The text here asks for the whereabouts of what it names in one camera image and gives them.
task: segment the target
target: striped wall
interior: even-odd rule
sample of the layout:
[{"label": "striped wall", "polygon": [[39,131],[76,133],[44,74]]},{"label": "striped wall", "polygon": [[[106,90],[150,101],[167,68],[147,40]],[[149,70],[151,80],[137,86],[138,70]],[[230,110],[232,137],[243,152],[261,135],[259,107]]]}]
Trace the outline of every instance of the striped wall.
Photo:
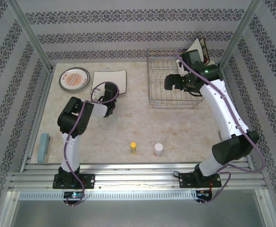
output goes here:
[{"label": "striped wall", "polygon": [[219,61],[250,0],[21,0],[53,64],[145,61],[148,48],[205,37]]},{"label": "striped wall", "polygon": [[47,72],[4,0],[0,0],[0,209],[18,171]]},{"label": "striped wall", "polygon": [[[261,3],[228,63],[225,74],[236,108],[259,132],[276,207],[276,0]],[[257,154],[253,160],[259,166]]]}]

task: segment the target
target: wire dish rack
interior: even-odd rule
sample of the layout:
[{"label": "wire dish rack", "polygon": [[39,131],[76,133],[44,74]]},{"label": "wire dish rack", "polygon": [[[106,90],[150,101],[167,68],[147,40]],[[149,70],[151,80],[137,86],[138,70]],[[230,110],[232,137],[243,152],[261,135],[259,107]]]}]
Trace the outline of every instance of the wire dish rack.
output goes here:
[{"label": "wire dish rack", "polygon": [[164,80],[169,74],[178,74],[176,49],[147,50],[147,89],[153,107],[195,107],[204,100],[188,92],[165,90]]}]

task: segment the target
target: plate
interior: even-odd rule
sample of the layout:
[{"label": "plate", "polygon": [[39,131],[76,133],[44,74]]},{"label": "plate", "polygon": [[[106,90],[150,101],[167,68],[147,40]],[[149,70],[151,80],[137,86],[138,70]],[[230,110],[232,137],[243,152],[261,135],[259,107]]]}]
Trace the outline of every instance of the plate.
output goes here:
[{"label": "plate", "polygon": [[84,68],[76,67],[62,73],[59,78],[59,84],[63,90],[75,93],[85,89],[89,80],[89,72]]}]

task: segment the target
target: marble surface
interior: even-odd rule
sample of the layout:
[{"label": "marble surface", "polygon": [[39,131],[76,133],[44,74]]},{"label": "marble surface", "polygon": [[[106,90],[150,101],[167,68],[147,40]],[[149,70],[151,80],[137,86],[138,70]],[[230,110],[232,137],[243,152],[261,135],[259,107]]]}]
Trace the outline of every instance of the marble surface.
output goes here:
[{"label": "marble surface", "polygon": [[[150,163],[203,161],[218,143],[219,127],[212,110],[204,100],[195,108],[152,108],[148,102],[146,63],[78,63],[57,64],[45,111],[42,117],[31,162],[37,162],[41,133],[52,138],[49,163],[60,163],[63,140],[57,119],[70,97],[90,98],[87,89],[69,94],[59,86],[59,77],[67,69],[82,67],[91,75],[94,71],[127,71],[127,93],[117,99],[116,108],[108,118],[91,117],[80,143],[81,163]],[[137,144],[136,155],[130,143]],[[153,155],[154,145],[164,146],[161,157]]]}]

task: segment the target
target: round plate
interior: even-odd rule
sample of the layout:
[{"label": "round plate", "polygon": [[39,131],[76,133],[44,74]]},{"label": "round plate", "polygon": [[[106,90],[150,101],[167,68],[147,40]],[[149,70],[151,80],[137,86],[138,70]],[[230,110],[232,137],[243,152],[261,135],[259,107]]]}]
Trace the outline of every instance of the round plate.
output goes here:
[{"label": "round plate", "polygon": [[71,68],[66,70],[59,79],[60,87],[68,92],[79,92],[86,88],[90,80],[90,74],[83,68]]}]

